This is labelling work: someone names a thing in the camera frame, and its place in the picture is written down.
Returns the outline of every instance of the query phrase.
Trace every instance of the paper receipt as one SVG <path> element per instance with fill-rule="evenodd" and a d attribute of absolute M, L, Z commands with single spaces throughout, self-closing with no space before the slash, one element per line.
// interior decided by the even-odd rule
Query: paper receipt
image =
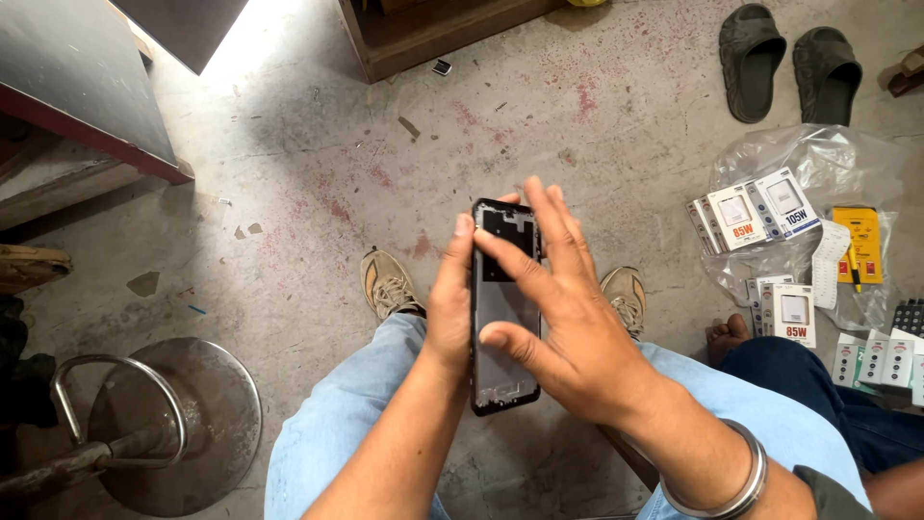
<path fill-rule="evenodd" d="M 837 263 L 850 247 L 850 229 L 821 220 L 821 243 L 811 256 L 811 283 L 815 306 L 834 309 L 837 303 Z"/>

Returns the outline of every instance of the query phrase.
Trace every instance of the yellow pen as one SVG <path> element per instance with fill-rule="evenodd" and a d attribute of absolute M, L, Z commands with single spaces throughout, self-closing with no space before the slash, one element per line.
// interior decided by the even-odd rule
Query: yellow pen
<path fill-rule="evenodd" d="M 854 243 L 850 242 L 850 248 L 847 249 L 847 258 L 850 260 L 850 276 L 854 279 L 854 288 L 861 292 L 860 288 L 860 269 L 857 265 L 857 252 L 854 251 Z"/>

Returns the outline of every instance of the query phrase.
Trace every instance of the silver bracelet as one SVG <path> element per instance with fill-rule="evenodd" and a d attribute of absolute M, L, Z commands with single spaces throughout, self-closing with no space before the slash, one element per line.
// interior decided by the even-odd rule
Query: silver bracelet
<path fill-rule="evenodd" d="M 707 509 L 704 511 L 690 509 L 684 504 L 677 501 L 667 490 L 667 484 L 664 482 L 664 475 L 661 475 L 661 492 L 668 503 L 674 506 L 674 509 L 682 514 L 693 516 L 695 518 L 717 518 L 719 520 L 733 520 L 748 512 L 748 510 L 757 503 L 760 494 L 767 486 L 767 452 L 763 450 L 763 444 L 754 437 L 749 429 L 731 419 L 720 419 L 731 429 L 736 431 L 741 437 L 748 442 L 751 450 L 751 471 L 748 476 L 748 482 L 745 483 L 735 497 L 727 503 Z"/>

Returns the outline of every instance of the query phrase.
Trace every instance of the dark blue trousers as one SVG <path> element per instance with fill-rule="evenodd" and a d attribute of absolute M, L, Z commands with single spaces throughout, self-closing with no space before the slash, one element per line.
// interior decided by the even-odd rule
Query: dark blue trousers
<path fill-rule="evenodd" d="M 754 338 L 729 351 L 726 374 L 801 402 L 841 432 L 871 473 L 924 457 L 924 416 L 885 410 L 859 390 L 831 381 L 818 356 L 784 338 Z"/>

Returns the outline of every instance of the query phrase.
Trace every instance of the slipper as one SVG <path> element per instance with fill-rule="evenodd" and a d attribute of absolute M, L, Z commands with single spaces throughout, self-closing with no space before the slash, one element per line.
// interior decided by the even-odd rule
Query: slipper
<path fill-rule="evenodd" d="M 773 73 L 783 61 L 786 40 L 770 9 L 747 4 L 735 10 L 719 32 L 719 57 L 728 109 L 743 123 L 767 117 L 773 101 Z"/>
<path fill-rule="evenodd" d="M 850 126 L 850 109 L 863 79 L 863 68 L 844 34 L 816 27 L 793 48 L 802 122 Z"/>

